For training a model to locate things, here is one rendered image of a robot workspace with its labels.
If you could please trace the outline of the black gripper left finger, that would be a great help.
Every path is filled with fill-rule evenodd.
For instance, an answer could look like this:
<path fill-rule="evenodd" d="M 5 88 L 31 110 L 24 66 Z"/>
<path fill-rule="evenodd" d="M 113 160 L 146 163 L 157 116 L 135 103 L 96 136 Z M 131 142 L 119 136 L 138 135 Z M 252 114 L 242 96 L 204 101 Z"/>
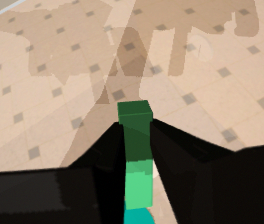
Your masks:
<path fill-rule="evenodd" d="M 0 224 L 124 224 L 125 179 L 114 122 L 68 167 L 0 172 Z"/>

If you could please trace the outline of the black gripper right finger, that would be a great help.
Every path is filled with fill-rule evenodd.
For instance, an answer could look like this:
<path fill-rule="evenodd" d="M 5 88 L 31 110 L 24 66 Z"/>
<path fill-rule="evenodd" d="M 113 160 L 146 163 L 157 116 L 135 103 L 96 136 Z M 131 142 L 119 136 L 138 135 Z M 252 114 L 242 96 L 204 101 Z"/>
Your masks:
<path fill-rule="evenodd" d="M 231 151 L 154 118 L 150 147 L 177 224 L 248 224 L 264 145 Z"/>

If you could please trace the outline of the green rectangular post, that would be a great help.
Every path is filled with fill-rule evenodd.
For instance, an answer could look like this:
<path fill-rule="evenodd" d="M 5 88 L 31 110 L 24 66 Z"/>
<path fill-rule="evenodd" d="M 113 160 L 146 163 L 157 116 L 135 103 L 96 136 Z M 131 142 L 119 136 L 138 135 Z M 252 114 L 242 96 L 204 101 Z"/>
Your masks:
<path fill-rule="evenodd" d="M 126 209 L 152 207 L 153 156 L 150 122 L 153 111 L 147 100 L 118 102 L 118 120 L 124 128 Z"/>

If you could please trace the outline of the teal flat circle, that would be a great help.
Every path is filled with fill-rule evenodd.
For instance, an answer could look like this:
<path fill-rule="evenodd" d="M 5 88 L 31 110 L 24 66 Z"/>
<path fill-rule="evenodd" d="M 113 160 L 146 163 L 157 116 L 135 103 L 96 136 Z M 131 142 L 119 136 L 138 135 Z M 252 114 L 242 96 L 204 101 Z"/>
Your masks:
<path fill-rule="evenodd" d="M 126 209 L 124 203 L 124 224 L 155 224 L 146 208 Z"/>

